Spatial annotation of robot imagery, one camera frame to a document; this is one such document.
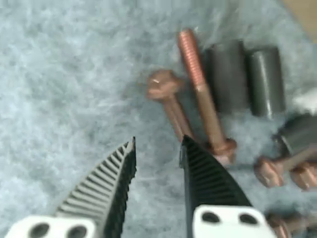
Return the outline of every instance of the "gray carpet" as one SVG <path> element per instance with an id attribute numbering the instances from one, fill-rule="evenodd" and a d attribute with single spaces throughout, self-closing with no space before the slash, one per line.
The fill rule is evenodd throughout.
<path id="1" fill-rule="evenodd" d="M 275 0 L 0 1 L 0 236 L 25 216 L 50 212 L 90 168 L 136 136 L 138 171 L 122 237 L 185 237 L 179 143 L 161 105 L 145 98 L 153 70 L 171 68 L 188 81 L 176 44 L 183 27 L 195 30 L 202 48 L 229 38 L 278 45 L 289 113 L 292 98 L 317 85 L 313 44 Z M 180 98 L 203 138 L 190 87 Z M 276 153 L 270 135 L 284 116 L 221 119 L 239 143 L 230 172 L 256 208 L 317 208 L 316 193 L 288 179 L 266 189 L 238 166 Z"/>

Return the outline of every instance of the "hex flange bolt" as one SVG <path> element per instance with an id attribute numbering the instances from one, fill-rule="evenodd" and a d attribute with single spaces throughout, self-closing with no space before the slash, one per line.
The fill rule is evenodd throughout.
<path id="1" fill-rule="evenodd" d="M 317 144 L 308 146 L 305 150 L 291 157 L 280 157 L 272 160 L 260 157 L 254 165 L 255 175 L 266 187 L 283 186 L 283 174 L 291 171 L 299 164 L 317 156 Z"/>
<path id="2" fill-rule="evenodd" d="M 267 222 L 274 230 L 277 238 L 292 238 L 292 234 L 295 232 L 317 228 L 317 216 L 314 214 L 308 216 L 293 215 L 287 219 L 270 214 Z"/>
<path id="3" fill-rule="evenodd" d="M 196 92 L 200 116 L 208 136 L 211 152 L 220 156 L 217 159 L 222 164 L 232 164 L 235 160 L 237 143 L 233 139 L 226 138 L 223 133 L 204 76 L 195 35 L 191 29 L 185 29 L 178 34 L 178 47 Z"/>
<path id="4" fill-rule="evenodd" d="M 292 181 L 304 191 L 317 187 L 317 161 L 303 162 L 291 170 Z"/>
<path id="5" fill-rule="evenodd" d="M 172 70 L 158 70 L 148 78 L 148 98 L 158 100 L 174 127 L 177 138 L 182 142 L 184 135 L 194 138 L 192 129 L 179 103 L 176 93 L 184 85 Z"/>

